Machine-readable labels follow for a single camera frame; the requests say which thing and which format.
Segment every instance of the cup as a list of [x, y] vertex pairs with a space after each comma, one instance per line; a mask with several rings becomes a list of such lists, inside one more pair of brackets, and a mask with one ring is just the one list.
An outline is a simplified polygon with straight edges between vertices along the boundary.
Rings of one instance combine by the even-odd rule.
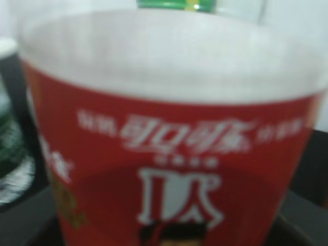
[[196, 7], [15, 9], [67, 245], [261, 245], [315, 122], [324, 58]]

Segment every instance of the black object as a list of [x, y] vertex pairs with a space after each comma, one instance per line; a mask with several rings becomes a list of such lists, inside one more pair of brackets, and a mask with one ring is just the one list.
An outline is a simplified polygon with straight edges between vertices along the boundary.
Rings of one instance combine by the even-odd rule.
[[321, 207], [328, 202], [328, 133], [313, 132], [291, 190]]
[[46, 188], [0, 214], [0, 245], [28, 246], [37, 235], [42, 234], [55, 215], [52, 193], [50, 188]]
[[17, 53], [0, 59], [0, 75], [11, 99], [17, 121], [20, 124], [26, 146], [35, 159], [35, 178], [32, 186], [20, 198], [12, 203], [0, 207], [0, 213], [20, 204], [22, 201], [35, 195], [48, 185], [45, 175], [45, 165], [37, 138], [37, 129], [30, 116], [27, 103], [27, 87], [24, 73]]
[[42, 233], [28, 246], [65, 246], [58, 220], [55, 218], [50, 220]]
[[306, 240], [291, 234], [284, 224], [275, 223], [263, 246], [311, 246]]
[[288, 192], [277, 222], [305, 245], [328, 245], [328, 211], [294, 192]]
[[163, 223], [157, 221], [141, 228], [139, 231], [140, 245], [149, 245], [154, 239], [154, 233], [158, 228], [161, 229], [159, 235], [157, 235], [159, 241], [204, 241], [207, 234], [206, 223], [170, 223], [163, 226]]

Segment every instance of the black hair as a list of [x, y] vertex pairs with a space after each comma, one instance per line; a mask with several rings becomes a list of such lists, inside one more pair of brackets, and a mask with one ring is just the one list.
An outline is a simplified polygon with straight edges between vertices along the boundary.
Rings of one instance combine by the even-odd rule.
[[[161, 226], [160, 222], [153, 223], [141, 228], [139, 232], [139, 239], [141, 245], [149, 240], [152, 240], [155, 230]], [[206, 223], [170, 223], [164, 226], [158, 234], [158, 241], [174, 240], [201, 240], [206, 237], [207, 225]]]

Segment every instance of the cartoon face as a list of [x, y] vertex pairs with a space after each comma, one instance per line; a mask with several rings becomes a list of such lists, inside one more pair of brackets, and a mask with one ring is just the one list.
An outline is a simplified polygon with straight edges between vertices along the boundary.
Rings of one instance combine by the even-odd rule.
[[202, 241], [201, 240], [185, 240], [185, 241], [164, 240], [160, 242], [159, 246], [202, 246]]
[[203, 246], [206, 223], [162, 223], [160, 221], [140, 230], [141, 246]]

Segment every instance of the dark surface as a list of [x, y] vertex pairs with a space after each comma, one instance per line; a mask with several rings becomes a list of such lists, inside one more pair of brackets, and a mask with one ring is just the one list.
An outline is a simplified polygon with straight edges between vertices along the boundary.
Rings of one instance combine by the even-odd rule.
[[291, 190], [319, 206], [324, 206], [327, 202], [328, 134], [326, 132], [313, 132], [292, 180]]
[[[325, 200], [326, 186], [316, 176], [328, 176], [328, 173], [323, 173], [328, 151], [318, 153], [322, 144], [328, 146], [328, 134], [314, 132], [304, 154], [305, 161], [302, 161], [297, 177], [294, 178], [294, 182], [296, 180], [298, 183], [293, 183], [293, 189], [305, 197], [308, 195], [311, 199], [320, 198], [316, 200], [318, 204]], [[311, 165], [316, 168], [315, 171], [311, 169]], [[63, 246], [54, 218], [53, 198], [47, 188], [0, 214], [0, 245]], [[328, 211], [315, 205], [313, 201], [289, 192], [264, 246], [328, 246]]]

